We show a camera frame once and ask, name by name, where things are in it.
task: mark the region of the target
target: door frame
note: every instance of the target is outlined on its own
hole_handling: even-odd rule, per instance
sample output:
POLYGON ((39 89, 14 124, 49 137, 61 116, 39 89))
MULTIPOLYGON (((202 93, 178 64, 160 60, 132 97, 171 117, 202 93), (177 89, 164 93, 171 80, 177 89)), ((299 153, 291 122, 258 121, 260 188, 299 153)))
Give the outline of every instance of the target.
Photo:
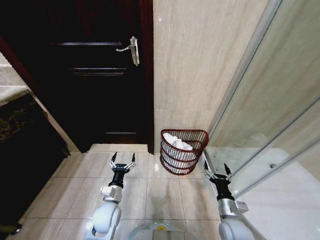
MULTIPOLYGON (((139 39, 139 46, 142 48, 142 54, 140 54, 140 63, 142 65, 142 74, 144 76, 144 95, 147 110, 147 146, 148 152, 154 154, 155 149, 155 123, 154 123, 154 16, 153 16, 153 0, 139 0, 140 9, 140 26, 141 26, 141 40, 139 39)), ((29 73, 27 68, 23 65, 17 55, 12 51, 8 43, 0 35, 0 52, 10 62, 12 67, 33 91, 33 93, 39 98, 42 104, 49 110, 52 116, 62 126, 63 130, 67 133, 70 139, 78 147, 78 149, 84 153, 89 150, 91 142, 86 139, 74 139, 69 134, 68 127, 61 124, 58 115, 55 111, 54 104, 50 101, 42 89, 39 87, 33 76, 29 73)))

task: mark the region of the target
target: floor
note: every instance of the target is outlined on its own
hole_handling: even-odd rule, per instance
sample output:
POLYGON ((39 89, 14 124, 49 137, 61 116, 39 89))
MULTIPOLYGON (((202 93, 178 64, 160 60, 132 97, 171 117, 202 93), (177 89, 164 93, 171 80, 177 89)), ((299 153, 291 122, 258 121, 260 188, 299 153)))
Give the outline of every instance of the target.
MULTIPOLYGON (((7 239, 84 240, 95 209, 104 203, 100 188, 113 176, 108 164, 113 154, 72 153, 20 220, 21 232, 7 239)), ((118 152, 116 163, 129 163, 131 157, 130 152, 118 152)), ((204 240, 220 239, 217 201, 203 179, 200 164, 191 174, 179 177, 162 167, 158 154, 136 153, 136 164, 124 178, 115 240, 123 240, 135 226, 153 221, 172 224, 204 240)))

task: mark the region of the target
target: red wire basket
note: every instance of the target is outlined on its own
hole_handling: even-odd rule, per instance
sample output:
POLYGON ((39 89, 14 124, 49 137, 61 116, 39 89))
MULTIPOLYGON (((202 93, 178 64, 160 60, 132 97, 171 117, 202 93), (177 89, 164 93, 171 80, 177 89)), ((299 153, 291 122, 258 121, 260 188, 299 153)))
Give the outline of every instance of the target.
POLYGON ((187 175, 195 169, 208 141, 208 133, 204 130, 163 129, 161 131, 160 162, 172 174, 187 175), (183 150, 172 146, 165 139, 164 133, 176 136, 191 145, 193 150, 183 150))

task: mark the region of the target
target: dark wooden door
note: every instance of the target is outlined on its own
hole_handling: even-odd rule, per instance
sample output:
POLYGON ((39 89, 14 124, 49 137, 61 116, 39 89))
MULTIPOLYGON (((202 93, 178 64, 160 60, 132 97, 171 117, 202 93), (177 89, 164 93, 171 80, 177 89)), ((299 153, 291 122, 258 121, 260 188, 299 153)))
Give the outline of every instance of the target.
POLYGON ((7 1, 1 8, 2 38, 82 152, 92 143, 148 143, 147 66, 116 51, 134 36, 145 56, 139 1, 7 1))

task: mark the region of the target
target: silver door handle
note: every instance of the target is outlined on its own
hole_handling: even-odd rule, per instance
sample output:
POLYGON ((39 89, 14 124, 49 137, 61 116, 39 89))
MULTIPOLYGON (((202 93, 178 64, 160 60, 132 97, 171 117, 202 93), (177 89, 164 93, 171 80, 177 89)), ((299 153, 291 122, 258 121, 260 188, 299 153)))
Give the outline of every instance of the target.
POLYGON ((139 65, 139 52, 138 52, 138 40, 133 36, 130 38, 130 45, 124 49, 116 49, 117 52, 123 52, 126 50, 131 50, 133 63, 138 66, 139 65))

